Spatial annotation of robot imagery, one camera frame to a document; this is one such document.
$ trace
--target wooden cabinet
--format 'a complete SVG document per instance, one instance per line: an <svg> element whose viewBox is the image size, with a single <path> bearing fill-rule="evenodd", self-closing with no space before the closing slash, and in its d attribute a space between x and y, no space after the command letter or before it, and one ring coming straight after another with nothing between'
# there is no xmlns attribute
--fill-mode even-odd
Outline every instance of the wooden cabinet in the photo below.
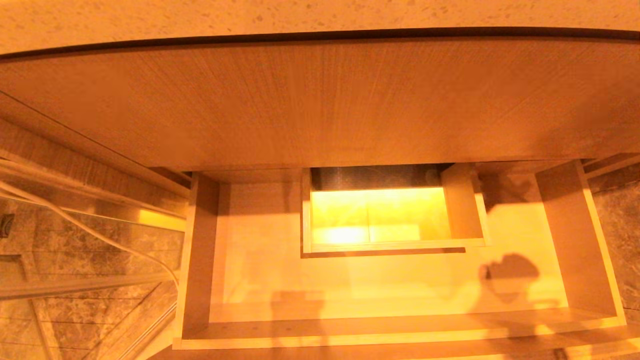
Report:
<svg viewBox="0 0 640 360"><path fill-rule="evenodd" d="M430 186L366 190L311 189L308 171L301 183L301 223L309 227L302 230L304 254L487 244L474 164L455 164Z"/></svg>
<svg viewBox="0 0 640 360"><path fill-rule="evenodd" d="M301 216L308 177L218 185L197 174L174 348L434 343L427 358L443 342L455 356L521 351L505 345L513 338L530 352L637 343L579 161L472 168L484 246L333 254L301 246L314 231Z"/></svg>

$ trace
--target open drawer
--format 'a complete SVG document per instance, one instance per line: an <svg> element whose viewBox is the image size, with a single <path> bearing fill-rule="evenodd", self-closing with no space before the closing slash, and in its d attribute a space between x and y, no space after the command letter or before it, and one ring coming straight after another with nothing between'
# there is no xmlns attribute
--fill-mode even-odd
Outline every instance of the open drawer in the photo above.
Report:
<svg viewBox="0 0 640 360"><path fill-rule="evenodd" d="M301 246L302 175L218 184L197 174L174 348L455 341L474 356L523 336L540 339L533 352L574 346L574 334L610 340L626 322L579 161L475 168L490 246L339 256Z"/></svg>
<svg viewBox="0 0 640 360"><path fill-rule="evenodd" d="M431 186L324 191L303 169L303 253L487 245L474 164L455 164L433 177Z"/></svg>

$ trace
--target wooden board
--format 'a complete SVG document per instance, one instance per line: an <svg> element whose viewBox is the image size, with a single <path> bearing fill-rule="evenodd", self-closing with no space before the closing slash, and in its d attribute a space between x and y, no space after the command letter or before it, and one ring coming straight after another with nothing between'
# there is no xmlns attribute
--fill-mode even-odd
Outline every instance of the wooden board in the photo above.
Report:
<svg viewBox="0 0 640 360"><path fill-rule="evenodd" d="M154 284L171 280L172 277L168 272L161 272L156 274L101 276L94 279L29 282L20 285L11 284L10 286L3 286L3 289L0 290L0 301L63 297L62 295L74 293L123 288L140 284Z"/></svg>
<svg viewBox="0 0 640 360"><path fill-rule="evenodd" d="M259 184L287 183L300 181L299 168L272 168L264 170L219 170L205 171L203 174L219 183Z"/></svg>
<svg viewBox="0 0 640 360"><path fill-rule="evenodd" d="M640 163L640 154L622 153L585 165L584 172L587 179L592 179L638 163Z"/></svg>
<svg viewBox="0 0 640 360"><path fill-rule="evenodd" d="M543 170L562 165L570 160L539 160L539 161L491 161L476 163L479 176L493 176L499 174L535 174Z"/></svg>
<svg viewBox="0 0 640 360"><path fill-rule="evenodd" d="M189 196L188 187L185 188L160 176L135 161L127 159L113 150L55 122L44 114L19 103L6 94L0 94L0 119L18 125L27 131L31 131L34 135L58 143L92 160L113 167L169 192L176 193L185 199Z"/></svg>
<svg viewBox="0 0 640 360"><path fill-rule="evenodd" d="M486 210L477 188L475 165L455 164L440 175L447 202L451 236L454 239L484 238Z"/></svg>
<svg viewBox="0 0 640 360"><path fill-rule="evenodd" d="M167 347L153 360L267 359L267 360L367 360L367 359L589 359L638 353L640 329L621 326L567 334L513 339L440 341L434 343L361 345L346 347L260 348L246 350L189 350Z"/></svg>
<svg viewBox="0 0 640 360"><path fill-rule="evenodd" d="M406 231L394 231L400 235ZM415 241L384 241L370 243L318 243L312 247L312 253L322 254L322 256L349 256L349 253L367 254L373 252L376 255L398 255L404 250L415 250L415 253L434 254L440 252L462 252L457 251L465 247L485 246L483 238L472 239L443 239L443 240L415 240Z"/></svg>
<svg viewBox="0 0 640 360"><path fill-rule="evenodd" d="M186 199L180 195L3 120L0 120L0 157L2 171L29 179L27 184L36 181L182 218L186 212Z"/></svg>
<svg viewBox="0 0 640 360"><path fill-rule="evenodd" d="M67 212L184 232L186 219L182 214L169 215L166 211L153 210L149 206L141 205L130 199L114 197L113 194L100 191L87 191L86 188L78 186L78 184L76 186L65 184L55 177L38 177L37 175L42 174L37 173L34 176L30 172L20 171L23 169L6 167L7 164L15 165L8 160L0 160L0 180L17 185L21 190L47 199ZM33 201L6 190L0 190L0 197L37 205Z"/></svg>
<svg viewBox="0 0 640 360"><path fill-rule="evenodd" d="M536 174L571 307L618 316L620 293L579 161Z"/></svg>
<svg viewBox="0 0 640 360"><path fill-rule="evenodd" d="M195 173L182 246L182 272L176 311L177 336L189 338L207 327L220 186Z"/></svg>
<svg viewBox="0 0 640 360"><path fill-rule="evenodd" d="M494 201L487 214L491 247L343 258L301 258L298 183L232 184L228 211L218 219L210 321L564 307L562 278L535 178L518 175L504 181L531 187L520 202ZM493 285L484 281L486 268L496 269Z"/></svg>
<svg viewBox="0 0 640 360"><path fill-rule="evenodd" d="M640 151L639 51L519 37L156 47L5 60L0 90L149 167L597 158Z"/></svg>
<svg viewBox="0 0 640 360"><path fill-rule="evenodd" d="M286 348L488 340L620 326L567 308L468 315L212 323L181 348Z"/></svg>

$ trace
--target marble wall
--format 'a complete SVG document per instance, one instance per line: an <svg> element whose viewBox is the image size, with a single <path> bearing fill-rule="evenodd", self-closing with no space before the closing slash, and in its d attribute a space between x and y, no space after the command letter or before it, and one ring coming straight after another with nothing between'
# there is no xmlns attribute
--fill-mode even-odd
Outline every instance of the marble wall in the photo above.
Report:
<svg viewBox="0 0 640 360"><path fill-rule="evenodd" d="M24 282L19 256L0 256L0 286ZM47 348L29 300L0 302L0 359L46 360Z"/></svg>
<svg viewBox="0 0 640 360"><path fill-rule="evenodd" d="M0 239L0 255L18 255L27 281L162 271L159 265L95 239L46 208L0 199L0 214L3 213L14 213L15 220L9 238ZM174 269L179 268L182 232L74 216L124 245L159 258ZM96 358L87 355L158 286L146 284L32 300L51 357Z"/></svg>
<svg viewBox="0 0 640 360"><path fill-rule="evenodd" d="M640 165L590 181L628 322L640 323Z"/></svg>

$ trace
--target glowing light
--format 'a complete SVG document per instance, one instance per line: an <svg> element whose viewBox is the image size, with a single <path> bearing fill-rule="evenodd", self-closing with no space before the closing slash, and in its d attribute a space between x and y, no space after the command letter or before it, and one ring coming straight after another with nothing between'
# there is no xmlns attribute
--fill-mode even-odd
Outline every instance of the glowing light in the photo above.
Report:
<svg viewBox="0 0 640 360"><path fill-rule="evenodd" d="M144 225L164 227L165 229L184 231L186 220L183 218L172 217L150 210L140 210L138 222Z"/></svg>
<svg viewBox="0 0 640 360"><path fill-rule="evenodd" d="M444 190L312 193L313 242L357 244L441 240L451 236Z"/></svg>

